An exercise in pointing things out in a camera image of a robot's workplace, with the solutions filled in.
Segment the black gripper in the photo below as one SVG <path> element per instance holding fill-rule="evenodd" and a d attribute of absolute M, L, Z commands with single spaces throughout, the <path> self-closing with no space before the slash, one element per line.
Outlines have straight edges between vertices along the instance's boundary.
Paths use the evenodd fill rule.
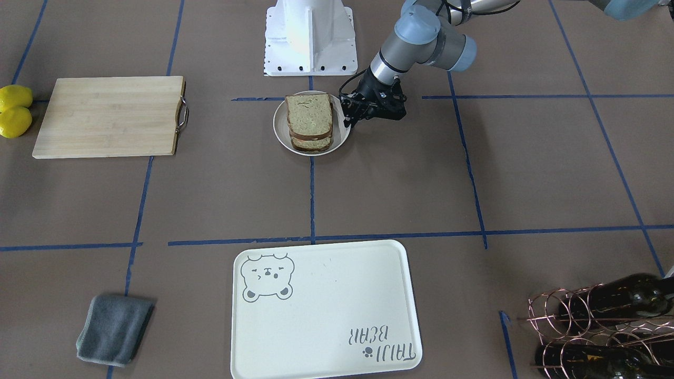
<path fill-rule="evenodd" d="M 390 79 L 390 83 L 381 82 L 370 67 L 364 70 L 356 87 L 356 97 L 342 98 L 345 127 L 354 127 L 361 120 L 378 117 L 380 108 L 376 103 L 394 105 L 397 102 L 394 87 L 398 77 L 394 75 Z"/>

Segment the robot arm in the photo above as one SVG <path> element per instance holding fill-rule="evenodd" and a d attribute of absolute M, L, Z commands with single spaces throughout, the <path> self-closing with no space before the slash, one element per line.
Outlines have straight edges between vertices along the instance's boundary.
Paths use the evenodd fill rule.
<path fill-rule="evenodd" d="M 513 10 L 518 1 L 406 1 L 393 30 L 368 67 L 354 74 L 357 87 L 339 89 L 344 127 L 362 120 L 399 121 L 406 116 L 402 79 L 416 65 L 464 72 L 474 62 L 475 40 L 457 31 L 470 20 Z"/>

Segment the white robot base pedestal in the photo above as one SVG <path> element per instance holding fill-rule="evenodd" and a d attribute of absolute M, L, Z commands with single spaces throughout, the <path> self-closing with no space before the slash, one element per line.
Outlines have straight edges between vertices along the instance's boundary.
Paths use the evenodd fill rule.
<path fill-rule="evenodd" d="M 277 1 L 266 10 L 263 74 L 353 75 L 353 12 L 342 1 Z"/>

